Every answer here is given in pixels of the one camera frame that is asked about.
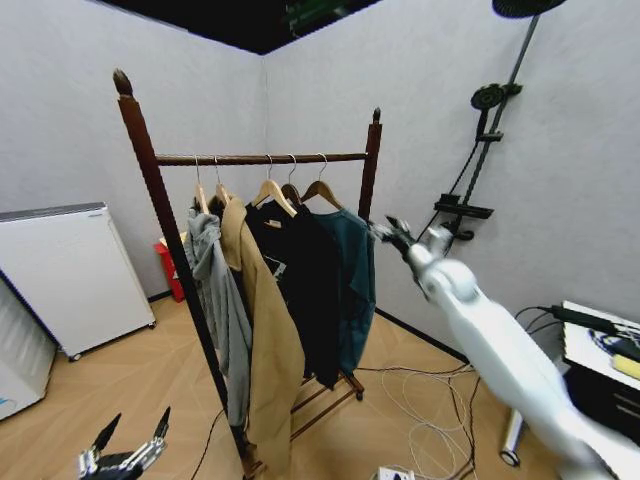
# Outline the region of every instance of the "wooden floor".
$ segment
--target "wooden floor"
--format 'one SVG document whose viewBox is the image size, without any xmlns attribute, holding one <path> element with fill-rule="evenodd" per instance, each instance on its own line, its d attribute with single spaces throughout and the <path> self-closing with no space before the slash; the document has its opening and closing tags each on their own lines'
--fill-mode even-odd
<svg viewBox="0 0 640 480">
<path fill-rule="evenodd" d="M 98 431 L 118 412 L 122 420 L 106 453 L 135 448 L 152 434 L 166 406 L 171 405 L 168 448 L 143 478 L 189 480 L 205 446 L 211 422 L 220 411 L 213 381 L 195 335 L 186 305 L 172 299 L 155 302 L 158 326 L 141 330 L 68 363 L 59 355 L 47 396 L 38 404 L 0 422 L 0 478 L 76 478 L 75 459 Z M 361 366 L 403 365 L 429 371 L 446 370 L 459 362 L 381 317 L 376 317 Z M 367 480 L 379 465 L 399 464 L 417 471 L 409 450 L 414 431 L 416 458 L 425 475 L 447 477 L 454 466 L 439 434 L 417 428 L 416 420 L 385 393 L 377 372 L 357 372 L 366 388 L 363 402 L 349 399 L 292 444 L 287 478 Z M 389 373 L 384 384 L 390 394 L 420 416 L 441 427 L 455 426 L 455 413 L 446 385 L 423 376 Z M 456 377 L 453 384 L 465 403 L 475 374 Z M 317 388 L 310 382 L 301 397 Z M 296 413 L 304 422 L 338 398 L 346 387 L 324 394 Z M 508 411 L 480 384 L 474 404 L 479 479 L 551 479 L 553 457 L 525 432 L 519 449 L 522 465 L 506 466 L 498 451 Z M 461 431 L 451 433 L 468 452 Z M 453 447 L 457 466 L 464 456 Z M 229 427 L 222 417 L 197 479 L 242 478 Z M 268 472 L 261 478 L 271 478 Z"/>
</svg>

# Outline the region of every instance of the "garment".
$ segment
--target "garment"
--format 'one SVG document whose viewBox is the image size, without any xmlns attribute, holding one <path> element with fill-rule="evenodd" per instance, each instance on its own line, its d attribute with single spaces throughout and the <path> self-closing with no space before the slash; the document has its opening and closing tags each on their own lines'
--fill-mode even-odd
<svg viewBox="0 0 640 480">
<path fill-rule="evenodd" d="M 289 464 L 290 412 L 302 382 L 304 353 L 246 215 L 242 200 L 231 198 L 222 217 L 221 245 L 229 267 L 242 273 L 253 320 L 247 438 L 256 444 L 258 457 L 274 473 L 282 473 Z"/>
<path fill-rule="evenodd" d="M 249 205 L 247 225 L 298 329 L 305 376 L 315 373 L 333 388 L 338 380 L 338 246 L 306 206 L 296 209 L 291 217 L 275 201 L 259 209 Z"/>
<path fill-rule="evenodd" d="M 249 405 L 252 332 L 242 296 L 220 246 L 220 220 L 189 210 L 185 253 L 198 285 L 207 326 L 227 377 L 229 425 L 243 426 Z"/>
<path fill-rule="evenodd" d="M 374 240 L 364 220 L 348 210 L 313 217 L 340 250 L 340 368 L 350 375 L 362 358 L 376 306 Z"/>
</svg>

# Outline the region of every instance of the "robotic arm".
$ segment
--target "robotic arm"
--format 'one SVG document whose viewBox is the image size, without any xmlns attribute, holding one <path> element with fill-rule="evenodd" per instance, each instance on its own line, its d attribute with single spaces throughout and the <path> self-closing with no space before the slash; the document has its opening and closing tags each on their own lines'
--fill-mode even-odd
<svg viewBox="0 0 640 480">
<path fill-rule="evenodd" d="M 100 431 L 88 450 L 78 456 L 78 478 L 81 480 L 134 480 L 142 476 L 167 447 L 164 437 L 169 429 L 167 407 L 156 427 L 153 438 L 143 443 L 135 452 L 102 455 L 120 421 L 120 414 Z"/>
<path fill-rule="evenodd" d="M 545 445 L 567 460 L 565 479 L 638 478 L 640 450 L 626 437 L 580 413 L 551 360 L 501 305 L 478 288 L 462 262 L 443 258 L 451 233 L 431 229 L 427 244 L 411 237 L 406 222 L 370 224 L 409 265 L 428 302 L 439 306 L 456 340 L 491 391 L 520 412 Z"/>
</svg>

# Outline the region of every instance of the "clothing rack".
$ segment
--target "clothing rack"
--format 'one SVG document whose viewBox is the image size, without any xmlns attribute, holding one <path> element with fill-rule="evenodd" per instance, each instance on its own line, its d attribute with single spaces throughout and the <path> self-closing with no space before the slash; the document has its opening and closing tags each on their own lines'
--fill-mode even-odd
<svg viewBox="0 0 640 480">
<path fill-rule="evenodd" d="M 140 104 L 133 96 L 131 82 L 122 70 L 116 69 L 113 73 L 113 81 L 118 91 L 118 105 L 122 114 L 122 120 L 127 128 L 133 150 L 138 160 L 138 165 L 147 186 L 151 203 L 155 210 L 160 228 L 167 242 L 167 248 L 176 267 L 176 272 L 180 279 L 184 297 L 191 313 L 193 323 L 202 345 L 211 376 L 215 383 L 220 401 L 222 402 L 225 415 L 227 414 L 227 388 L 224 378 L 220 372 L 218 358 L 213 346 L 213 341 L 207 328 L 204 312 L 198 298 L 196 285 L 191 275 L 191 269 L 185 255 L 184 247 L 180 239 L 180 232 L 171 209 L 169 196 L 162 180 L 160 172 L 161 166 L 196 166 L 196 157 L 193 155 L 157 155 L 154 151 L 149 132 L 140 109 Z M 362 171 L 362 183 L 360 186 L 360 201 L 358 205 L 358 215 L 364 220 L 369 219 L 371 211 L 371 198 L 373 196 L 373 184 L 375 182 L 376 167 L 378 163 L 378 152 L 380 150 L 380 138 L 382 135 L 382 124 L 380 123 L 380 109 L 373 112 L 373 121 L 369 125 L 367 144 L 364 152 L 359 153 L 335 153 L 326 155 L 295 155 L 295 160 L 290 155 L 198 155 L 198 166 L 205 165 L 283 165 L 294 163 L 332 163 L 364 160 Z M 327 415 L 342 402 L 355 394 L 358 400 L 362 400 L 364 387 L 353 375 L 340 374 L 340 379 L 345 380 L 351 387 L 349 392 L 334 401 L 329 407 L 318 413 L 298 430 L 291 434 L 291 440 L 298 437 L 322 417 Z M 326 387 L 313 393 L 311 396 L 295 405 L 292 413 L 301 409 L 309 402 L 327 391 Z M 243 431 L 240 427 L 232 427 L 233 437 L 236 443 L 238 454 L 246 460 L 247 443 L 244 439 Z M 243 461 L 245 478 L 251 478 L 260 462 L 249 464 Z"/>
</svg>

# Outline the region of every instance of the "power strip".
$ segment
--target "power strip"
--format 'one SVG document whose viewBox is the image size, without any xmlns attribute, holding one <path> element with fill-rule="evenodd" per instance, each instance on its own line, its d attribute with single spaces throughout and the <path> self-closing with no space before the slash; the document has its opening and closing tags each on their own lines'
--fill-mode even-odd
<svg viewBox="0 0 640 480">
<path fill-rule="evenodd" d="M 378 469 L 378 480 L 416 480 L 416 477 L 411 470 L 407 473 L 392 468 L 380 467 Z"/>
</svg>

